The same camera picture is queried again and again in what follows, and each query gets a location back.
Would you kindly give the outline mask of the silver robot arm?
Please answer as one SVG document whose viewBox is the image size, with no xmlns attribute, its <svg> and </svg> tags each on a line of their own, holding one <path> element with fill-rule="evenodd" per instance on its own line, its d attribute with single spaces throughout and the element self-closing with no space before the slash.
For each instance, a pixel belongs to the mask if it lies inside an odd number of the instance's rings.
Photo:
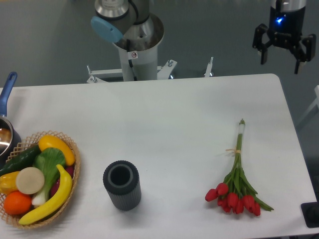
<svg viewBox="0 0 319 239">
<path fill-rule="evenodd" d="M 316 52 L 316 35 L 302 35 L 307 2 L 305 0 L 273 0 L 269 24 L 255 28 L 252 46 L 267 61 L 270 46 L 288 49 L 296 59 L 295 73 L 300 65 L 311 61 Z M 157 47 L 164 36 L 161 20 L 150 13 L 147 0 L 97 0 L 93 30 L 104 40 L 129 53 L 129 60 L 139 59 L 138 52 Z"/>
</svg>

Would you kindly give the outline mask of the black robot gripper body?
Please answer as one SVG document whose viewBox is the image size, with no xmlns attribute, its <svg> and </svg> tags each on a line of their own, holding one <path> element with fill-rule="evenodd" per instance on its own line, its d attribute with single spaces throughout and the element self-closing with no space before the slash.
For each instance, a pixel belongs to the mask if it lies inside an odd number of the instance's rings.
<svg viewBox="0 0 319 239">
<path fill-rule="evenodd" d="M 276 47 L 298 45 L 306 10 L 305 0 L 272 0 L 267 35 Z"/>
</svg>

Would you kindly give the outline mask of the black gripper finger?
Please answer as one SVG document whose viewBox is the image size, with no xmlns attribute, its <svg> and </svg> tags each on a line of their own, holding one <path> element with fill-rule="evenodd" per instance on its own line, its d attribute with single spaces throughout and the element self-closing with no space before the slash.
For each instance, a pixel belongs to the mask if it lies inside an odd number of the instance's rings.
<svg viewBox="0 0 319 239">
<path fill-rule="evenodd" d="M 301 36 L 301 43 L 298 43 L 294 48 L 296 65 L 294 73 L 298 74 L 306 62 L 310 62 L 316 53 L 316 41 L 317 36 L 315 34 L 310 34 L 308 36 Z"/>
<path fill-rule="evenodd" d="M 272 45 L 270 40 L 266 43 L 263 43 L 263 36 L 267 33 L 267 31 L 268 27 L 262 23 L 255 28 L 253 37 L 252 47 L 257 49 L 258 52 L 261 54 L 261 65 L 264 65 L 267 62 L 268 48 Z"/>
</svg>

